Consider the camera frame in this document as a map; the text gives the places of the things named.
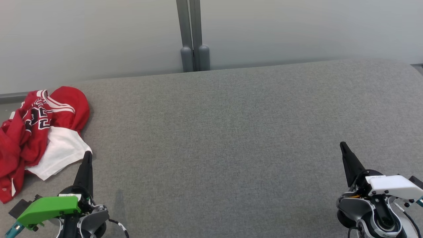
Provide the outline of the plain red garment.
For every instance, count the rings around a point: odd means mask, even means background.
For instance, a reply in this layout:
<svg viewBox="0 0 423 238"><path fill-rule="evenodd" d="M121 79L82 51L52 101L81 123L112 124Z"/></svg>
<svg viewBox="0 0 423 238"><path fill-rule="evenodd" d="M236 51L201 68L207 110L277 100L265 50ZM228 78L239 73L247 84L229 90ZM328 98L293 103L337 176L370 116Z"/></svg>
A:
<svg viewBox="0 0 423 238"><path fill-rule="evenodd" d="M23 187L26 167L36 166L47 148L48 119L15 118L0 128L0 201L10 202Z"/></svg>

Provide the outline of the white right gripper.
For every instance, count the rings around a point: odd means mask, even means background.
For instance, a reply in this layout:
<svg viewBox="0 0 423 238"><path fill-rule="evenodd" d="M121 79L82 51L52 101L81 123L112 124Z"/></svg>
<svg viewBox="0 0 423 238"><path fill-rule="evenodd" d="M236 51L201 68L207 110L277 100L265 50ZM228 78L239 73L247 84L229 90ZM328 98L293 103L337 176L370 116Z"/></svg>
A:
<svg viewBox="0 0 423 238"><path fill-rule="evenodd" d="M340 142L343 167L350 192L361 198L393 196L404 200L419 200L423 189L402 175L386 176L373 169L365 169L346 142Z"/></svg>

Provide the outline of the red Bulls 23 jersey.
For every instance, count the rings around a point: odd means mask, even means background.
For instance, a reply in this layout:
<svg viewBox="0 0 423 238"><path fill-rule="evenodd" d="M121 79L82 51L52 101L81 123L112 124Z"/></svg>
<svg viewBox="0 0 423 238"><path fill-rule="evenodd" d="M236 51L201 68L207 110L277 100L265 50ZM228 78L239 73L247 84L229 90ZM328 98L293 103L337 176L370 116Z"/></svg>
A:
<svg viewBox="0 0 423 238"><path fill-rule="evenodd" d="M53 92L28 93L20 108L3 122L9 136L17 136L24 170L47 180L80 161L91 148L81 131L90 116L89 103L79 89L59 87Z"/></svg>

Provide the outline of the grey fabric sofa cushion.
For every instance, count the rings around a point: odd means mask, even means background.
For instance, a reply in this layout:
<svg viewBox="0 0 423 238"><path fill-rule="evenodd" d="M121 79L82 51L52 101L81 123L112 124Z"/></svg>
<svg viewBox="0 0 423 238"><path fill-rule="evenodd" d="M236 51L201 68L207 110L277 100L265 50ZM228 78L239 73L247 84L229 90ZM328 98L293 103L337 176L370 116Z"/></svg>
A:
<svg viewBox="0 0 423 238"><path fill-rule="evenodd" d="M423 179L423 75L388 59L89 80L94 200L130 238L347 238L340 142Z"/></svg>

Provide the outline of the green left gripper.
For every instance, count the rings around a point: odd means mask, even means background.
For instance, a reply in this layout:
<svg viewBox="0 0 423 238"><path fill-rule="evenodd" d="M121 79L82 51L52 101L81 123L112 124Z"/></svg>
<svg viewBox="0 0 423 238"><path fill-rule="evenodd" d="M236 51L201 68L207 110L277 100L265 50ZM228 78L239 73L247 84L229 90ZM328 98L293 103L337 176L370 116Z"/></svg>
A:
<svg viewBox="0 0 423 238"><path fill-rule="evenodd" d="M73 215L80 218L90 211L93 200L92 152L86 151L72 186L57 196L44 196L30 203L17 217L17 222L27 229L33 229L52 218Z"/></svg>

